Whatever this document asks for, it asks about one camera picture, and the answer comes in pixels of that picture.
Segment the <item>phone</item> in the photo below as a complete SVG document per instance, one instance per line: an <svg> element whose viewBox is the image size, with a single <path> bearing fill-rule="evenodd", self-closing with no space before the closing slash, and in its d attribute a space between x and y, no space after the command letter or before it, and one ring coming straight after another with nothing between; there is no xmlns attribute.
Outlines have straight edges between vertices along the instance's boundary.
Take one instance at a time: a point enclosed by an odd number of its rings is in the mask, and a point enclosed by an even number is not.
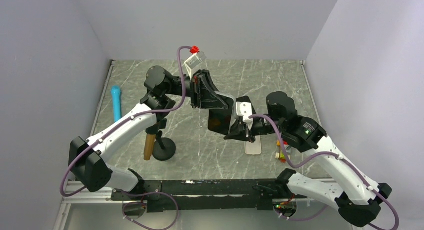
<svg viewBox="0 0 424 230"><path fill-rule="evenodd" d="M221 135L228 135L233 123L236 99L226 93L219 92L228 109L212 109L208 115L208 130Z"/></svg>

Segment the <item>beige phone case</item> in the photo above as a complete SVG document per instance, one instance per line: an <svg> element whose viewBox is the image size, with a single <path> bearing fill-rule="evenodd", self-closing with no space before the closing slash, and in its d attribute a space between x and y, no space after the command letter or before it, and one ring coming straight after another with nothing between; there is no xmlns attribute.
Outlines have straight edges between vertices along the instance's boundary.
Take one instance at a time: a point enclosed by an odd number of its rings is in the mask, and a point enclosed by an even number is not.
<svg viewBox="0 0 424 230"><path fill-rule="evenodd" d="M244 152L246 155L256 156L262 154L262 142L261 137L256 136L255 142L245 142Z"/></svg>

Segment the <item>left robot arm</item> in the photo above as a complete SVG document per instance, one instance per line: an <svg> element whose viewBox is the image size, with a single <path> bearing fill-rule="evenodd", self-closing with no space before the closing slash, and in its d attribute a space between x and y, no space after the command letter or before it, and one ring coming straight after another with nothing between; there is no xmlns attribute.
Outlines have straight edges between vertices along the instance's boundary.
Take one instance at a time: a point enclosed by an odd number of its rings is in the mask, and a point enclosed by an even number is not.
<svg viewBox="0 0 424 230"><path fill-rule="evenodd" d="M145 159L150 158L158 131L166 127L166 117L181 106L170 95L180 96L183 101L189 98L193 108L208 110L213 127L223 128L218 133L229 133L236 100L218 91L208 70L199 70L193 77L183 73L174 76L156 65L148 70L144 86L146 95L127 115L86 140L77 137L70 143L68 169L89 192L109 187L123 190L131 200L143 195L144 180L138 173L110 166L108 161L141 132L150 135L144 151Z"/></svg>

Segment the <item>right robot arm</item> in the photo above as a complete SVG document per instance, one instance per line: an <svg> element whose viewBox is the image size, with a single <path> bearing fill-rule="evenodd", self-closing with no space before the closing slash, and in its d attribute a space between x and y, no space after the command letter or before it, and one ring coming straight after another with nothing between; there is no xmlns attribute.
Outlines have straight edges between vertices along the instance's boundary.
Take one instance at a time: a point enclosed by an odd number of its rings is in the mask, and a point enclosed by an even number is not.
<svg viewBox="0 0 424 230"><path fill-rule="evenodd" d="M259 114L247 96L231 99L226 117L234 118L235 123L227 127L225 138L253 143L258 136L275 134L284 156L286 146L305 155L300 163L288 160L289 168L276 178L275 189L280 197L305 196L337 210L353 226L373 226L392 188L358 170L317 121L298 114L294 100L286 93L270 93L265 102L267 113ZM319 164L335 183L330 185L297 172L309 162Z"/></svg>

